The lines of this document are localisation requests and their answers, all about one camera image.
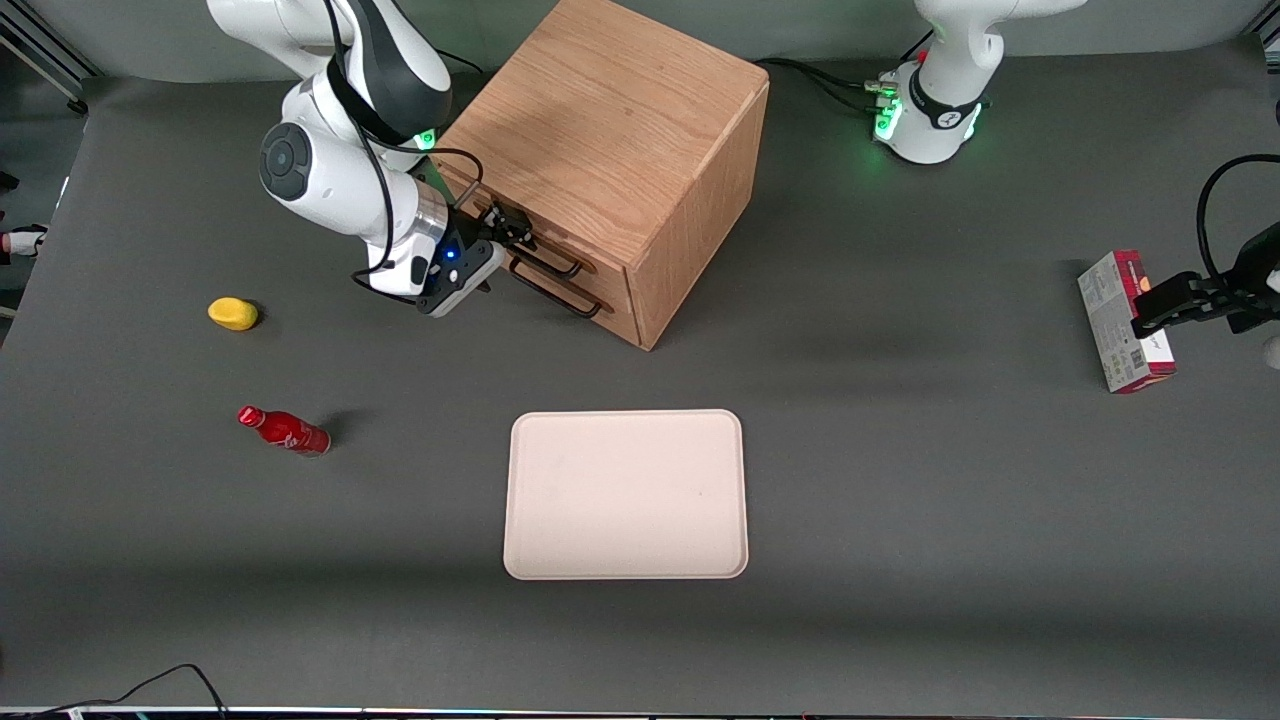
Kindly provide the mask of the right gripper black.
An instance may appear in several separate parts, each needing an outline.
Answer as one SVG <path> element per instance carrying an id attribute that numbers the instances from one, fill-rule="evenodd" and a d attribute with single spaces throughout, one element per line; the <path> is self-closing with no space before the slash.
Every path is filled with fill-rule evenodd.
<path id="1" fill-rule="evenodd" d="M 488 211 L 481 208 L 480 218 L 467 214 L 457 202 L 451 204 L 448 209 L 448 252 L 472 252 L 475 247 L 492 252 L 494 231 L 500 232 L 500 243 L 506 247 L 522 249 L 527 252 L 538 250 L 538 242 L 531 233 L 531 222 L 518 208 L 493 202 Z"/>

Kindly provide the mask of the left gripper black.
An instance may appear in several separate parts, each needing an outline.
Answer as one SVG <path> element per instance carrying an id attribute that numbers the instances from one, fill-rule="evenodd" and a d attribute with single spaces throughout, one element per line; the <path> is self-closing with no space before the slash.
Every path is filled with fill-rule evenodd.
<path id="1" fill-rule="evenodd" d="M 1275 222 L 1245 241 L 1234 264 L 1219 273 L 1219 287 L 1196 272 L 1181 272 L 1138 293 L 1132 300 L 1133 333 L 1144 340 L 1170 325 L 1213 319 L 1216 309 L 1231 311 L 1228 324 L 1233 334 L 1277 322 L 1277 290 L 1271 284 L 1277 266 L 1279 223 Z"/>

